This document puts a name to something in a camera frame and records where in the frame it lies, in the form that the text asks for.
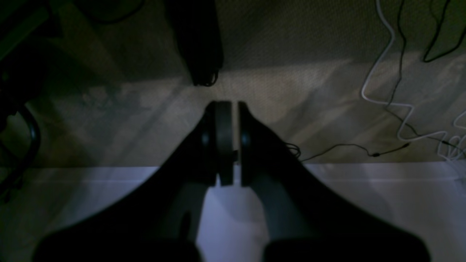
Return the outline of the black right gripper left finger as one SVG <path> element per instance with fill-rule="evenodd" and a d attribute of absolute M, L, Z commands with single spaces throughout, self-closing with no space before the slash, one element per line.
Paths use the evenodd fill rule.
<path fill-rule="evenodd" d="M 34 262 L 200 262 L 205 195 L 233 184 L 232 103 L 213 101 L 143 184 L 115 204 L 43 238 Z"/>

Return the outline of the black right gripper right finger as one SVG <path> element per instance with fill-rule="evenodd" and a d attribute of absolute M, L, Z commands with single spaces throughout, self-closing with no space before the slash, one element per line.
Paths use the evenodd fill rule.
<path fill-rule="evenodd" d="M 245 102 L 238 103 L 241 183 L 263 204 L 264 262 L 429 262 L 426 244 L 319 181 Z"/>

